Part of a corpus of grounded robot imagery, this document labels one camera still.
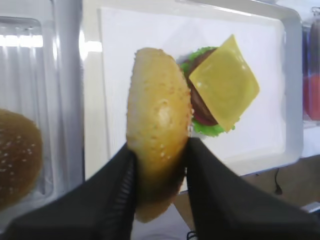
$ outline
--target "green lettuce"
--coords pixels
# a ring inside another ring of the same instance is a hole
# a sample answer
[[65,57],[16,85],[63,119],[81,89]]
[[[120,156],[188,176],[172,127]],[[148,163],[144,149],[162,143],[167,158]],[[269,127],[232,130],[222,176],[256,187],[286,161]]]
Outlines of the green lettuce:
[[[205,52],[215,49],[216,47],[213,46],[207,46],[207,47],[202,47],[199,48],[196,52],[191,53],[190,56],[188,57],[188,61],[180,64],[180,68],[184,72],[184,74],[187,74],[189,72],[189,68],[191,63],[200,55],[204,54]],[[193,130],[196,133],[200,133],[203,135],[207,135],[209,137],[217,137],[219,134],[224,133],[225,130],[219,125],[214,125],[214,126],[206,126],[198,122],[195,118],[192,119],[193,122]]]

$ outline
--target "cable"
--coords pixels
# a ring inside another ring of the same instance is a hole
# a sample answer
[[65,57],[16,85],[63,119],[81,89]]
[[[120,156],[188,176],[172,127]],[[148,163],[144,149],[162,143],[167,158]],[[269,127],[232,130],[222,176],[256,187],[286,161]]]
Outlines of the cable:
[[282,195],[282,193],[283,193],[280,185],[279,185],[278,182],[277,182],[277,177],[278,177],[279,170],[280,170],[280,168],[278,168],[278,169],[276,170],[275,175],[274,175],[274,182],[275,182],[275,191],[274,191],[274,193],[275,193],[276,195]]
[[198,238],[196,231],[188,232],[188,234],[186,235],[186,240],[190,240],[190,239],[193,239],[193,238]]

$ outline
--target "top bun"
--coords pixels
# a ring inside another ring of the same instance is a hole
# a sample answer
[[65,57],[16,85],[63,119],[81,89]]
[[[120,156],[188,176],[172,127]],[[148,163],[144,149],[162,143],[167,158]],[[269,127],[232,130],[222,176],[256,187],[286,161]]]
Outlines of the top bun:
[[164,212],[179,192],[191,119],[190,90],[176,61],[160,49],[137,51],[126,139],[138,158],[136,213],[142,222]]
[[35,124],[0,109],[0,210],[30,192],[42,164],[42,138]]

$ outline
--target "clear plastic container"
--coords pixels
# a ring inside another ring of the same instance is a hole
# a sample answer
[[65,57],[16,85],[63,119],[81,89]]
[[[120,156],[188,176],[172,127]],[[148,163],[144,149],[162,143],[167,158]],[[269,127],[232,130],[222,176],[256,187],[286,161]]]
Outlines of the clear plastic container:
[[37,183],[20,202],[0,212],[0,232],[12,218],[84,180],[80,10],[81,3],[74,0],[0,2],[0,108],[34,121],[43,140]]
[[304,119],[320,123],[320,7],[303,27],[303,108]]

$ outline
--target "yellow cheese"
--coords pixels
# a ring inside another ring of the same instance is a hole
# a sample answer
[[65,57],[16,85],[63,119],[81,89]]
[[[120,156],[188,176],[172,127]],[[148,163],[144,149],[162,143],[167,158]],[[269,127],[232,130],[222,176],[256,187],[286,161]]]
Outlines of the yellow cheese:
[[259,93],[257,80],[231,35],[189,76],[212,116],[230,131]]

